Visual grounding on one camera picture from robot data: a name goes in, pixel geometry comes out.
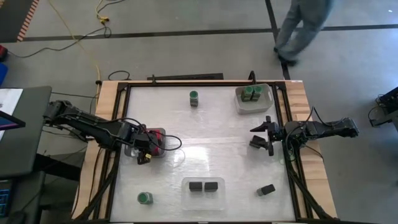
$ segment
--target wooden table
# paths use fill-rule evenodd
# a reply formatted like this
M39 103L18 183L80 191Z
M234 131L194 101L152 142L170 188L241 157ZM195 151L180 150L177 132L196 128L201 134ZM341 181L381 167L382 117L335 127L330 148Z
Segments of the wooden table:
M118 88L119 82L127 82L127 81L105 81L103 82L101 93L99 95L98 105L96 107L96 115L102 117L104 119L112 119L112 113L115 105L116 92ZM150 83L151 81L128 81L130 83ZM158 83L167 83L171 81L157 81ZM179 81L182 83L191 83L195 81L187 80L187 81ZM206 82L226 82L224 80L208 80ZM228 82L247 82L250 84L250 80L228 80ZM289 99L290 112L292 114L293 120L296 121L304 121L308 118L310 114L310 107L308 105L307 96L304 90L304 84L302 81L283 81L283 80L272 80L270 82L285 82L287 89L287 97ZM278 92L279 96L279 104L282 110L282 119L283 122L287 121L287 113L284 107L284 101L282 98L282 92ZM118 118L121 117L121 113L123 110L123 104L119 104L118 110ZM316 141L308 142L308 146L320 151L319 145ZM90 191L91 191L91 183L93 181L94 176L94 184L92 187L91 198L95 195L98 189L98 184L100 181L101 169L104 159L104 153L99 154L98 165L96 170L94 170L95 160L98 155L99 147L96 142L92 141L88 143L85 161L83 163L83 167L81 169L81 178L80 178L80 189L78 195L78 203L76 205L75 213L73 214L73 218L77 217L83 209L88 205ZM335 205L333 203L333 198L331 196L328 177L326 175L325 166L323 165L322 159L319 155L316 155L310 149L302 148L301 149L301 160L303 165L303 170L305 174L305 179L307 182L307 188L310 193L313 195L315 200L323 207L323 209L331 216L336 217ZM305 206L303 203L303 197L301 191L296 187L298 202L300 207L301 217L306 217ZM108 201L108 191L103 195L99 218L105 217L106 211L106 203Z

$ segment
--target person's leg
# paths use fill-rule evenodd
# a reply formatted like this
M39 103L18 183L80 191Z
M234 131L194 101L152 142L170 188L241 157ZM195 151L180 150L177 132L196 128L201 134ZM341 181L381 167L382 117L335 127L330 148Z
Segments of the person's leg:
M292 0L290 9L278 33L275 49L279 50L287 44L294 29L297 27L301 20L302 18L299 9L299 3L297 0Z
M322 29L333 6L333 0L298 0L303 19L301 28L294 39L279 49L279 55L286 61L294 61Z

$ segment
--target concrete floor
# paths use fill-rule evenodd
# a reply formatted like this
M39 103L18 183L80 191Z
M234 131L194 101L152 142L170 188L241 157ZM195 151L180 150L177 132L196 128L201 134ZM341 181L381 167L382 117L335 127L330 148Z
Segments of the concrete floor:
M96 0L54 0L75 34L101 27L95 19ZM273 0L276 22L281 25L289 0ZM109 6L114 34L176 30L270 28L262 0L127 0ZM398 24L395 0L336 1L327 26ZM28 37L68 35L62 22L40 1ZM391 124L372 128L368 111L374 99L398 86L398 29L323 31L291 68L294 80L303 80L308 100L324 120L353 118L358 138L320 141L333 199L342 220L396 223L398 220L398 133ZM4 44L25 55L41 47L59 47L69 41ZM246 79L250 70L261 79L283 79L272 54L272 33L143 37L84 40L103 72L127 70L132 79L152 74L184 75L223 72L225 79ZM63 52L42 52L34 57L10 57L3 87L51 85L54 91L95 94L96 72L78 46ZM88 110L90 100L53 95ZM81 148L74 139L46 134L40 151L67 154Z

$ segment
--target black shoe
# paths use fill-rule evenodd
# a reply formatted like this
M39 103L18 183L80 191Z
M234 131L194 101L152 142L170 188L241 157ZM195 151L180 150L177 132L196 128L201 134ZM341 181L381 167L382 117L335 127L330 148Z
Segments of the black shoe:
M297 64L297 60L287 60L284 59L282 56L278 55L278 58L282 64L286 64L287 66L293 67Z

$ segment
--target computer screen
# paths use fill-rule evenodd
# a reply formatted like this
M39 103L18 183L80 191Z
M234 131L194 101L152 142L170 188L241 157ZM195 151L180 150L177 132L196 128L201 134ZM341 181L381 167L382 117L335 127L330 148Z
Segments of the computer screen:
M0 131L25 127L25 122L0 111Z

